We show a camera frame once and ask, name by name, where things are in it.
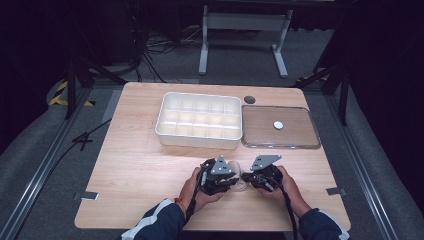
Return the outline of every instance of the metal frame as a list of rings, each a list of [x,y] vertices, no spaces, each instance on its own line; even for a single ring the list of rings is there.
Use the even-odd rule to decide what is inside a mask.
[[[203,7],[203,43],[200,52],[199,74],[206,74],[209,50],[208,30],[242,29],[280,32],[278,43],[273,44],[271,47],[280,76],[282,78],[287,78],[288,73],[283,56],[281,55],[281,49],[290,25],[292,13],[292,10],[288,10],[285,15],[209,13],[208,6],[205,5]]]

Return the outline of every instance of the metal stand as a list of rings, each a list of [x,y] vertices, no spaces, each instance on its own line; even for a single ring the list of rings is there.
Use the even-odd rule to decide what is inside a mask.
[[[209,13],[208,6],[203,7],[203,43],[200,52],[199,74],[205,75],[208,62],[208,29],[242,29],[260,31],[279,31],[280,38],[277,44],[272,45],[278,71],[282,78],[288,76],[284,65],[281,49],[286,38],[287,29],[293,11],[287,11],[286,15],[260,15],[260,14],[233,14],[233,13]]]
[[[103,76],[106,76],[114,82],[124,85],[127,83],[126,80],[116,76],[112,72],[108,71],[104,67],[97,65],[86,58],[74,56],[70,60],[67,67],[67,81],[68,81],[68,111],[65,119],[69,119],[76,109],[76,79],[79,80],[83,88],[91,88],[94,85],[94,79],[89,72],[89,69],[93,68]]]

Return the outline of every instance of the jacket sleeve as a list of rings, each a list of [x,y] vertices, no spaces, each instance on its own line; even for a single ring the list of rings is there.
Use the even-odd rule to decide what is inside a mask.
[[[317,208],[309,210],[299,219],[299,233],[304,240],[350,239],[342,226]]]
[[[122,240],[174,240],[184,226],[181,208],[165,199],[147,211],[138,224],[121,235]]]

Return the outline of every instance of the wooden table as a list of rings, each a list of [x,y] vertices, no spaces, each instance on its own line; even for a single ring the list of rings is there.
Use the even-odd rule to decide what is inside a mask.
[[[284,165],[312,207],[332,214],[346,229],[350,221],[340,195],[328,195],[336,187],[323,148],[254,149],[241,143],[235,150],[165,146],[155,133],[163,95],[186,92],[254,96],[256,105],[308,108],[301,90],[247,86],[128,83],[125,85],[105,137],[87,191],[98,192],[96,201],[83,200],[75,224],[79,228],[129,229],[143,214],[165,198],[179,195],[193,169],[206,159],[223,155],[249,171],[257,155],[281,154],[275,164]],[[185,230],[291,231],[285,207],[261,197],[249,186],[228,191],[217,203],[196,213]]]

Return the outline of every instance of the person's hand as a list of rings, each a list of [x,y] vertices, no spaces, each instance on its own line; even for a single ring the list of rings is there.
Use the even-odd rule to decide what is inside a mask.
[[[194,188],[196,187],[196,177],[199,172],[200,168],[196,167],[191,177],[185,181],[185,184],[181,189],[180,198],[182,199],[184,207],[186,208],[185,210],[187,210],[188,206],[190,205],[191,198],[193,197]],[[217,193],[209,196],[204,192],[199,191],[196,195],[196,208],[194,209],[194,212],[200,211],[204,206],[206,206],[206,204],[216,202],[223,196],[224,193]]]
[[[286,191],[287,195],[289,195],[293,212],[294,214],[296,214],[297,217],[300,218],[303,214],[308,212],[311,207],[303,199],[296,182],[287,173],[286,169],[283,166],[277,166],[277,168],[283,174],[281,184],[284,190]],[[262,196],[274,199],[278,202],[278,204],[282,204],[283,206],[285,206],[285,199],[283,193],[281,192],[281,189],[278,188],[273,192],[268,192],[262,188],[258,188],[258,192]]]

